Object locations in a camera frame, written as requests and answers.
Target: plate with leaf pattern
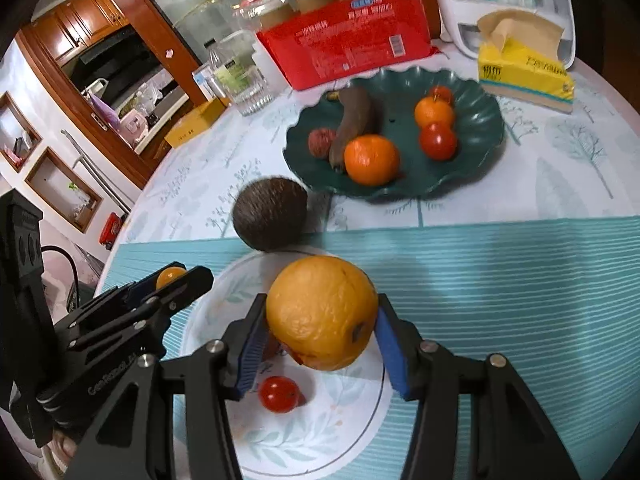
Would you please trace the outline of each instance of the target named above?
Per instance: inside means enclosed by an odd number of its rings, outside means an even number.
[[[247,314],[256,294],[268,292],[286,265],[311,254],[324,253],[307,247],[255,252],[232,263],[194,307],[180,355],[220,338],[230,322]],[[277,375],[296,381],[305,397],[303,405],[289,413],[271,413],[258,399],[259,383]],[[335,372],[299,365],[279,349],[260,365],[254,387],[244,398],[226,403],[243,475],[257,480],[316,480],[334,473],[373,439],[391,397],[375,336],[350,366]]]
[[[424,155],[418,144],[420,128],[414,120],[415,105],[436,85],[450,88],[455,98],[453,129],[458,150],[445,162]],[[383,68],[370,78],[350,80],[348,86],[363,86],[376,103],[378,131],[367,133],[385,136],[398,147],[400,173],[384,186],[361,186],[347,174],[332,170],[327,161],[313,158],[307,145],[309,132],[315,128],[337,129],[344,110],[339,102],[323,95],[314,106],[300,112],[298,122],[287,130],[284,149],[289,169],[313,191],[368,200],[424,196],[447,180],[474,176],[502,143],[504,121],[495,97],[477,81],[462,79],[451,70],[430,72],[414,66],[395,72]]]

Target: teal placemat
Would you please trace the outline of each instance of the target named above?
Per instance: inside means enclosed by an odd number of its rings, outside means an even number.
[[[424,337],[474,358],[500,351],[550,417],[585,480],[599,479],[640,420],[640,218],[325,233],[305,243],[361,267]],[[105,286],[178,260],[220,273],[237,239],[121,246]],[[177,355],[190,310],[165,337]],[[462,402],[463,473],[468,402]],[[339,480],[399,477],[415,403],[394,397],[372,443]]]

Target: red tomato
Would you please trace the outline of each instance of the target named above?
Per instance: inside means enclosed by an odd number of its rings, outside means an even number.
[[[266,378],[258,388],[260,402],[273,413],[287,413],[300,402],[300,389],[289,378],[273,376]]]
[[[443,123],[427,124],[420,132],[420,147],[433,160],[449,160],[456,153],[458,139]]]
[[[429,90],[429,95],[436,98],[439,101],[446,101],[448,104],[453,105],[453,92],[443,85],[437,85]]]

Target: pink appliance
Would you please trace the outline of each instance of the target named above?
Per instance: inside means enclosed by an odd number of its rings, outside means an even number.
[[[139,111],[133,109],[129,111],[120,121],[120,136],[126,140],[132,148],[148,134],[149,126],[146,117]]]

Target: green plate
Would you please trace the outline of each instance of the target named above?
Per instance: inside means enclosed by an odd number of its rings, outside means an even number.
[[[347,174],[332,170],[327,161],[312,157],[307,147],[309,132],[321,127],[336,129],[342,119],[342,105],[328,101],[323,95],[318,104],[300,112],[298,123],[287,130],[284,149],[289,169],[311,190],[367,199],[423,196],[447,180],[476,174],[502,142],[504,122],[495,97],[482,90],[476,81],[460,79],[450,70],[382,69],[371,78],[352,79],[349,86],[353,85],[364,86],[382,110],[380,130],[371,133],[384,135],[398,147],[401,176],[384,186],[361,186]],[[458,151],[446,162],[436,162],[424,155],[418,144],[420,128],[414,121],[416,103],[434,85],[449,87],[455,97],[453,129],[458,135]]]

